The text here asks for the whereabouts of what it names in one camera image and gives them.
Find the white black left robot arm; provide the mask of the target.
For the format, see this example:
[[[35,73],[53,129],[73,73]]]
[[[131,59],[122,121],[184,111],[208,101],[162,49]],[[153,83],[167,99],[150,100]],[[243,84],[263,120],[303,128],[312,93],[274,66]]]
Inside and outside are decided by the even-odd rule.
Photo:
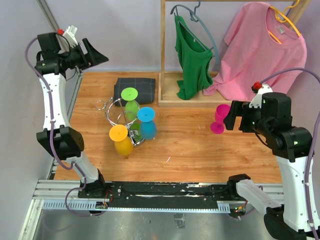
[[[67,42],[68,51],[61,51],[59,37]],[[84,152],[83,136],[70,125],[65,87],[68,69],[86,70],[109,59],[87,38],[82,40],[87,51],[84,53],[72,33],[49,32],[39,34],[35,40],[40,45],[40,52],[36,56],[36,65],[31,68],[39,77],[45,111],[43,130],[36,134],[36,139],[62,168],[77,172],[80,177],[78,197],[102,198],[107,193],[107,185]]]

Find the magenta plastic wine glass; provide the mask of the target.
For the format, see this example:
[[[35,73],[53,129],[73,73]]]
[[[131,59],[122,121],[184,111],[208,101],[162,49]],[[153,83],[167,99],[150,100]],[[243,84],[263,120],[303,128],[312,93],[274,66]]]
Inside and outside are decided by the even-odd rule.
[[[225,130],[224,119],[227,117],[231,106],[228,104],[220,104],[214,114],[214,122],[210,125],[210,130],[214,134],[222,134]]]

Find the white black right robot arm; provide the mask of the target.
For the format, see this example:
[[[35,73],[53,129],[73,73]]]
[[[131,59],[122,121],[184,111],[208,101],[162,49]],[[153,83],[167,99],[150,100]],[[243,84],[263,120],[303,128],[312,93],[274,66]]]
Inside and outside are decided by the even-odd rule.
[[[316,134],[292,125],[291,98],[284,93],[257,94],[251,102],[234,100],[223,120],[232,130],[265,137],[280,169],[284,202],[261,190],[246,174],[231,176],[226,188],[232,200],[249,201],[263,216],[268,233],[277,240],[318,240],[320,218],[315,206],[312,171]]]

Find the lime green plastic wine glass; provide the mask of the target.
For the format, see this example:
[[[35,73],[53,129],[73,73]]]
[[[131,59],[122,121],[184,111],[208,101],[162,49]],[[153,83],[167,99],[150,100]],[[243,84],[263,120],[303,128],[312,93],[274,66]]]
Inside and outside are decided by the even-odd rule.
[[[126,101],[125,115],[128,120],[134,121],[137,117],[140,105],[136,101],[138,91],[134,87],[127,87],[121,92],[121,98]]]

